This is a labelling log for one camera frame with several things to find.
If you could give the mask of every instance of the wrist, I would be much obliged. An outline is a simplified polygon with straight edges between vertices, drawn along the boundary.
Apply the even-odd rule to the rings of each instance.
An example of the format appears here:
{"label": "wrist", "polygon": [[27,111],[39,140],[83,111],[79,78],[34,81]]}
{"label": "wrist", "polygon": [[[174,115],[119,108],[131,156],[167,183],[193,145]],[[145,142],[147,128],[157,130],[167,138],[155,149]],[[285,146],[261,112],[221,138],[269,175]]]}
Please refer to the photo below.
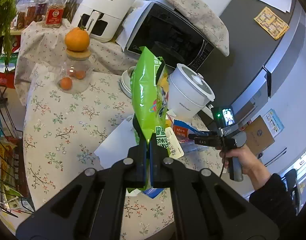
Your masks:
{"label": "wrist", "polygon": [[260,161],[258,161],[258,163],[251,168],[248,176],[254,189],[258,190],[266,184],[266,182],[270,179],[271,174],[268,169]]}

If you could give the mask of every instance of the yellow sticker sheet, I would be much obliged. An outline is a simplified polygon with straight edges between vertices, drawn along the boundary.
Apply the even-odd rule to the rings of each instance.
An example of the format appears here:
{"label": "yellow sticker sheet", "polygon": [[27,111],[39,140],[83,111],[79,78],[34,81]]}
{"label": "yellow sticker sheet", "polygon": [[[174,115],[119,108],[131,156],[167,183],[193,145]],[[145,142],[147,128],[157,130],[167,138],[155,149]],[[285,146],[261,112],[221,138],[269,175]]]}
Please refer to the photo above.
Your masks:
{"label": "yellow sticker sheet", "polygon": [[288,30],[289,26],[268,7],[265,7],[254,20],[266,30],[275,40],[278,40]]}

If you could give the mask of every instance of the microwave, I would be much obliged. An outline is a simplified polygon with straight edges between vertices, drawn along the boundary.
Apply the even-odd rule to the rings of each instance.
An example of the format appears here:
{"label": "microwave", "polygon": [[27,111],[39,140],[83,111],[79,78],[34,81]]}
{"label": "microwave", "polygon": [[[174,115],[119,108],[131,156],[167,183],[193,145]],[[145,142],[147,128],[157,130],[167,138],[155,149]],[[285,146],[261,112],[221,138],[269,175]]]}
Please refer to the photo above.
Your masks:
{"label": "microwave", "polygon": [[165,64],[176,68],[182,63],[197,71],[213,50],[205,35],[183,15],[157,1],[142,1],[124,22],[124,31],[117,39],[124,52],[139,58],[141,46]]}

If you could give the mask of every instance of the human arm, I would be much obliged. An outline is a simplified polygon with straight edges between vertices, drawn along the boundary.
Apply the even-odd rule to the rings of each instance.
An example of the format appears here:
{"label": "human arm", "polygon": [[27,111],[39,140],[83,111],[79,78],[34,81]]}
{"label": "human arm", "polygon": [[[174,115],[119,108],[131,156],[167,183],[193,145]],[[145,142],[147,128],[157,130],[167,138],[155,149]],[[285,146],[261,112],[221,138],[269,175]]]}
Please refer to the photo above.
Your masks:
{"label": "human arm", "polygon": [[[223,158],[224,153],[220,152],[220,156]],[[284,229],[295,218],[296,211],[280,176],[271,175],[247,145],[227,152],[227,157],[238,157],[243,174],[249,176],[255,189],[249,197],[250,203],[272,219],[281,230]],[[228,160],[222,159],[222,162],[227,168]]]}

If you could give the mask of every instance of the glass jar with eggs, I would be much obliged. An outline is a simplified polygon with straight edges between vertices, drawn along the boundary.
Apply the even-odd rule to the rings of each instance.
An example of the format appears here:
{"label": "glass jar with eggs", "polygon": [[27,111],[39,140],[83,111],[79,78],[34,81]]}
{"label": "glass jar with eggs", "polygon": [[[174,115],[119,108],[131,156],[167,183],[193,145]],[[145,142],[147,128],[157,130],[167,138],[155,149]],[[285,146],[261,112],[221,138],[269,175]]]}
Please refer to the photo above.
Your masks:
{"label": "glass jar with eggs", "polygon": [[91,52],[67,50],[67,59],[61,65],[61,71],[55,78],[56,86],[63,92],[77,94],[85,91],[91,80],[93,67],[89,61]]}

